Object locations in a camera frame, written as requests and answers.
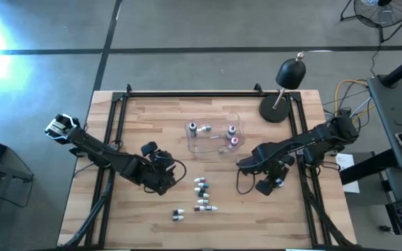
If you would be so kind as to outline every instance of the transparent tray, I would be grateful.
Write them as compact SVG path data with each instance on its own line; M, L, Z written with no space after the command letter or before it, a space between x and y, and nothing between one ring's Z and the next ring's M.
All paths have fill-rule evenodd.
M193 124L196 125L196 134L193 136ZM206 119L190 119L186 122L187 147L192 153L228 153L238 149L244 144L245 137L240 128L240 117L231 112L226 116L218 116ZM235 134L228 133L234 129Z

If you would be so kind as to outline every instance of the small bottle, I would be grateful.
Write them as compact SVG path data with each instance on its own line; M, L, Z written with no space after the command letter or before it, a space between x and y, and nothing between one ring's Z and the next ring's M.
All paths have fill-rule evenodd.
M233 137L232 139L230 139L229 148L234 148L237 145L238 145L238 138L237 137Z
M194 122L188 125L188 129L190 130L190 136L196 137L196 124Z
M230 125L228 130L228 139L232 139L236 131L237 129L233 125Z
M199 186L200 188L208 188L208 187L209 187L209 184L207 184L207 183L198 183L198 186Z
M196 192L206 192L207 189L206 188L195 188Z
M183 209L177 209L177 210L173 210L173 215L180 215L184 212Z
M207 205L208 203L209 203L209 200L208 199L199 199L199 200L197 200L197 203L198 204L204 204L204 205Z
M180 221L183 219L184 219L184 216L182 216L182 215L173 215L173 221Z
M206 178L205 177L201 177L201 178L196 178L195 180L194 180L196 183L199 183L199 182L206 182Z
M194 211L217 211L216 206L196 206L193 208Z
M197 195L199 198L209 198L209 195L205 192L199 192Z

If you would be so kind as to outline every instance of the wooden table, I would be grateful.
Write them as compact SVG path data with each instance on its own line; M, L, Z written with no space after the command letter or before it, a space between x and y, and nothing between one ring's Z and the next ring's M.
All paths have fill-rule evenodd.
M87 123L88 133L103 140L112 92L94 93ZM308 129L325 121L318 91L301 91ZM291 168L285 185L264 196L257 190L239 195L235 189L237 158L250 155L262 142L278 142L292 136L286 119L282 123L267 123L258 113L261 98L129 98L121 151L140 153L140 147L150 141L171 152L173 158L187 166L184 180L163 196L147 194L117 174L107 227L105 248L310 248L304 202L297 167ZM239 156L229 158L199 158L188 149L184 122L188 119L226 115L236 112L241 117L246 143ZM300 122L295 114L298 130ZM77 169L88 164L78 160ZM176 177L182 168L175 169ZM90 167L74 179L59 244L68 241L87 217L91 207L97 168ZM206 177L215 212L194 212L198 198L193 188L194 178ZM256 181L264 175L257 176ZM355 235L350 221L338 172L322 168L319 176L325 210L336 226L353 243ZM241 190L252 185L250 176L240 177ZM186 210L185 219L172 221L172 210ZM322 240L320 224L316 229ZM98 227L94 241L97 241Z

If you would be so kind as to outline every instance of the white paper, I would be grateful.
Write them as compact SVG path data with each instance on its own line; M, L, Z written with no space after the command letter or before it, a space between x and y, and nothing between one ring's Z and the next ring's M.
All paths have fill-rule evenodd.
M336 155L336 163L341 166L341 171L355 165L355 161L353 160L353 155L344 154L344 153L338 153ZM359 193L359 185L358 185L357 181L355 181L355 182L349 183L347 185L344 185L343 190L344 190L344 192Z

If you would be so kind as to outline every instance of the black robotic arm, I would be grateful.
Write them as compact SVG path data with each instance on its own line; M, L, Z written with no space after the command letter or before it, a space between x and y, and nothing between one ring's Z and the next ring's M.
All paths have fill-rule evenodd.
M143 156L119 153L111 146L88 134L77 118L58 114L45 129L46 135L60 144L73 144L69 151L77 156L86 153L88 159L101 168L113 168L136 185L146 187L163 195L176 184L172 155L158 149L155 142L141 148Z

